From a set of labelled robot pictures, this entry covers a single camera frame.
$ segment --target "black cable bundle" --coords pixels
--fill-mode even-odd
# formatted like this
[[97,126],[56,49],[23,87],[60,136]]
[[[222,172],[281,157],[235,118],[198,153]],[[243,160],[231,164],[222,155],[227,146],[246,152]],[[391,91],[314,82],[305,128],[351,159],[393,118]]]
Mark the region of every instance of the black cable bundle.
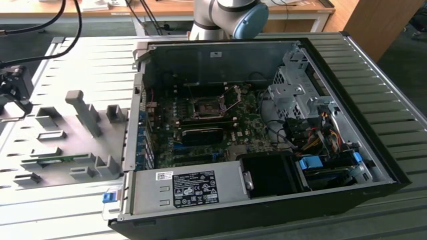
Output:
[[[62,10],[59,11],[59,13],[56,14],[55,18],[60,17],[63,15],[63,7],[66,8],[66,0],[63,0],[63,5],[62,5]],[[74,38],[74,41],[72,43],[70,44],[70,47],[66,49],[66,51],[55,54],[55,55],[51,55],[51,56],[36,56],[36,57],[28,57],[28,58],[23,58],[23,59],[18,59],[18,60],[14,60],[14,61],[7,61],[7,62],[2,62],[0,63],[0,69],[4,69],[7,67],[11,67],[11,66],[15,66],[15,65],[20,65],[20,64],[24,64],[24,63],[28,63],[28,62],[34,62],[34,61],[42,61],[42,60],[50,60],[50,59],[56,59],[62,56],[64,56],[66,54],[70,53],[70,51],[74,49],[78,41],[79,41],[79,38],[80,38],[80,35],[82,35],[82,28],[83,28],[83,19],[82,19],[82,11],[80,11],[80,7],[79,7],[79,2],[78,0],[74,0],[74,4],[75,4],[75,10],[78,12],[78,18],[79,18],[79,27],[78,27],[78,32],[76,32],[76,35],[75,35],[75,38]],[[44,27],[48,26],[47,23],[43,24],[43,25],[39,25],[36,27],[31,27],[31,28],[26,28],[26,29],[22,29],[22,30],[15,30],[15,31],[10,31],[10,34],[12,32],[12,34],[20,34],[20,33],[28,33],[28,32],[32,32],[32,31],[36,31],[39,29],[43,29]]]
[[150,17],[150,20],[151,20],[153,25],[154,25],[154,27],[155,27],[157,33],[158,33],[159,35],[163,35],[162,27],[161,27],[161,25],[159,25],[159,22],[158,22],[158,20],[157,20],[157,17],[155,17],[155,15],[154,15],[154,12],[153,12],[153,10],[151,10],[151,8],[150,8],[146,0],[139,0],[139,1],[141,1],[141,4],[142,4],[142,6],[143,6],[143,8],[145,8],[145,10],[146,10],[146,13],[147,13],[147,15],[149,15],[149,17]]

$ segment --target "barcode sticker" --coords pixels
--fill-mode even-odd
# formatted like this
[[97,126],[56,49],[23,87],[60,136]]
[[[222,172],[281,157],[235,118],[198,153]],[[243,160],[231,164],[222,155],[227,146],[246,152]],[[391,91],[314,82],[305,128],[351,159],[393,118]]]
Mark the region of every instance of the barcode sticker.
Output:
[[173,176],[174,176],[174,172],[173,171],[157,172],[155,173],[155,180],[157,181],[170,180],[170,179],[173,179]]
[[125,15],[125,16],[127,16],[127,15],[131,15],[131,13],[129,13],[129,12],[113,12],[111,15]]

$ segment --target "wire bundle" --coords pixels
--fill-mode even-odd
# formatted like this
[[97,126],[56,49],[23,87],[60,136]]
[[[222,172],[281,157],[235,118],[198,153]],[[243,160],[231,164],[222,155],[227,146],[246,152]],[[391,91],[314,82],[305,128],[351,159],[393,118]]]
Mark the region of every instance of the wire bundle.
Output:
[[159,22],[158,22],[158,20],[157,20],[157,17],[155,17],[155,15],[154,15],[154,12],[153,12],[153,10],[151,10],[151,8],[150,8],[146,0],[139,0],[139,1],[141,1],[141,4],[142,4],[142,6],[143,6],[143,8],[145,8],[145,10],[146,10],[146,13],[147,13],[147,15],[149,15],[150,21],[153,22],[153,25],[154,25],[154,27],[155,27],[157,33],[158,33],[159,35],[163,35],[162,27],[161,27],[161,25],[159,25]]
[[[59,12],[58,12],[56,16],[47,23],[44,23],[44,24],[39,25],[39,26],[24,28],[24,29],[19,29],[19,30],[3,31],[6,33],[6,35],[30,33],[30,32],[42,30],[47,26],[52,25],[56,22],[56,20],[62,17],[62,15],[64,13],[66,2],[67,2],[67,0],[62,1]],[[63,51],[63,52],[60,52],[60,53],[58,53],[55,55],[50,55],[50,56],[36,56],[36,57],[28,57],[28,58],[18,59],[18,60],[14,60],[14,61],[0,62],[0,70],[7,68],[7,67],[16,66],[16,65],[20,65],[20,64],[24,64],[24,63],[42,61],[42,60],[56,59],[56,58],[60,58],[62,56],[64,56],[66,54],[70,53],[70,51],[74,49],[74,47],[75,47],[75,45],[76,45],[76,43],[79,41],[79,38],[80,38],[80,35],[82,35],[82,28],[83,28],[82,11],[80,11],[78,0],[74,0],[74,4],[75,4],[75,10],[78,12],[79,27],[78,27],[78,32],[76,32],[74,41],[71,42],[70,47],[66,49],[66,51]]]

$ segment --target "power cable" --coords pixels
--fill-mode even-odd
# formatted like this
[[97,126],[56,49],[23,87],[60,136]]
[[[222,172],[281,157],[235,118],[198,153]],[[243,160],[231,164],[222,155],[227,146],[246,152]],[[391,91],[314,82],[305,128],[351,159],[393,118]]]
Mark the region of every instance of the power cable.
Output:
[[163,35],[162,27],[159,25],[159,22],[157,20],[157,17],[154,15],[154,12],[153,12],[146,0],[139,0],[139,2],[141,2],[142,6],[143,6],[143,8],[146,10],[146,13],[147,13],[149,17],[150,17],[150,20],[151,20],[153,25],[155,27],[155,31],[158,32],[159,35]]
[[139,26],[142,27],[142,29],[145,29],[146,35],[150,36],[149,31],[147,31],[147,29],[146,29],[146,27],[145,27],[145,23],[143,23],[143,21],[141,20],[139,16],[137,15],[137,13],[135,13],[135,11],[134,11],[134,8],[133,8],[133,6],[131,6],[131,3],[129,2],[129,0],[125,0],[125,1],[126,1],[126,5],[127,5],[129,9],[130,9],[131,12],[133,12],[133,15],[134,15],[137,21],[138,21],[138,23],[139,23]]
[[298,147],[294,145],[294,143],[287,139],[287,137],[285,135],[282,135],[279,132],[277,132],[270,126],[269,126],[269,123],[273,122],[269,121],[269,123],[266,123],[265,121],[265,118],[263,118],[263,100],[265,100],[265,97],[267,95],[267,91],[269,89],[266,89],[265,93],[262,94],[262,98],[261,98],[261,103],[259,103],[259,119],[261,119],[261,122],[262,124],[266,126],[267,130],[270,132],[273,132],[274,134],[277,134],[281,138],[283,138],[285,142],[287,143],[287,145],[294,149],[294,150],[298,150]]
[[82,35],[82,28],[83,28],[83,19],[82,19],[82,11],[80,11],[80,6],[79,6],[79,2],[78,0],[74,0],[74,4],[75,4],[75,10],[78,12],[78,19],[79,19],[79,27],[78,27],[78,32],[74,38],[74,41],[70,44],[70,47],[66,49],[66,51],[55,54],[55,55],[50,55],[50,56],[36,56],[36,57],[28,57],[28,58],[23,58],[23,59],[18,59],[14,61],[7,61],[0,63],[0,69],[7,68],[10,66],[15,66],[15,65],[20,65],[28,62],[35,62],[35,61],[42,61],[42,60],[50,60],[50,59],[56,59],[60,58],[62,56],[64,56],[66,54],[70,53],[70,51],[74,49],[80,35]]
[[51,26],[58,21],[58,19],[63,16],[63,13],[64,13],[64,10],[66,10],[66,5],[67,5],[67,0],[62,0],[60,9],[59,9],[58,14],[44,24],[42,24],[39,26],[18,29],[18,30],[0,30],[0,36],[2,35],[8,36],[8,35],[14,35],[14,34],[30,33],[30,32],[34,32],[34,31],[39,31],[39,30],[44,29],[46,27]]

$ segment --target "white sticker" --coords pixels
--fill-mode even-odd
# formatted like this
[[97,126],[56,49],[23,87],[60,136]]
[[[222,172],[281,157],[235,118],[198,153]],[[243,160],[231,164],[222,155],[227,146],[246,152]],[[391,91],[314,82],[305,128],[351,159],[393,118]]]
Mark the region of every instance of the white sticker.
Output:
[[171,180],[174,176],[174,172],[173,171],[162,171],[162,172],[157,172],[155,173],[155,180]]
[[111,15],[131,15],[129,12],[113,12]]
[[223,52],[222,51],[213,51],[211,52],[211,58],[221,58],[223,56]]

